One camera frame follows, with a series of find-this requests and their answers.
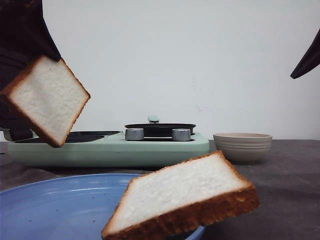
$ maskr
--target stove knob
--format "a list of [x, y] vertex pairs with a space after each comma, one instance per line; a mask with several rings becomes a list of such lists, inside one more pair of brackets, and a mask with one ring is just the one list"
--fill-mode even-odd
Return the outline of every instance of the stove knob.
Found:
[[190, 129], [177, 128], [172, 129], [172, 140], [178, 142], [185, 142], [191, 140]]
[[125, 130], [125, 140], [140, 141], [144, 139], [143, 128], [128, 128]]

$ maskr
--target white wall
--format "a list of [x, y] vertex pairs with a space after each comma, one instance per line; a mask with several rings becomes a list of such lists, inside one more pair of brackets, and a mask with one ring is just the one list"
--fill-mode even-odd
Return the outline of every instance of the white wall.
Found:
[[290, 74], [320, 27], [319, 0], [43, 0], [91, 99], [73, 127], [194, 123], [320, 140], [320, 66]]

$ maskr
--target ceramic bowl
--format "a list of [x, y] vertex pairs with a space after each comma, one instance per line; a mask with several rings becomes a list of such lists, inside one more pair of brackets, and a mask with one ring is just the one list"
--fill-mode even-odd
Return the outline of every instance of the ceramic bowl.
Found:
[[253, 164], [261, 160], [272, 142], [271, 135], [242, 132], [216, 133], [213, 139], [216, 149], [234, 164]]

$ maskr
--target gray table surface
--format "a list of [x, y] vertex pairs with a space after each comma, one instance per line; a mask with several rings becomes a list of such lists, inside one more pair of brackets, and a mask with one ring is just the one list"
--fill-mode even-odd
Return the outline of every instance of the gray table surface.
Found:
[[[210, 141], [214, 151], [214, 142]], [[1, 143], [6, 153], [7, 144]], [[202, 240], [320, 239], [320, 141], [273, 140], [267, 156], [253, 165], [235, 165], [251, 181], [260, 207], [208, 226]], [[151, 168], [51, 168], [23, 166], [1, 154], [1, 190], [66, 176], [97, 173], [144, 174]]]

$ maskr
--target white bread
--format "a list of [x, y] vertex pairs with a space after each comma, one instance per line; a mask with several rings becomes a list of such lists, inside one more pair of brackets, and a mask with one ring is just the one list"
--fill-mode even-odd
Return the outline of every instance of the white bread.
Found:
[[90, 98], [65, 61], [42, 55], [1, 92], [2, 100], [52, 147], [61, 147]]
[[254, 185], [216, 151], [132, 179], [101, 235], [163, 240], [258, 206]]

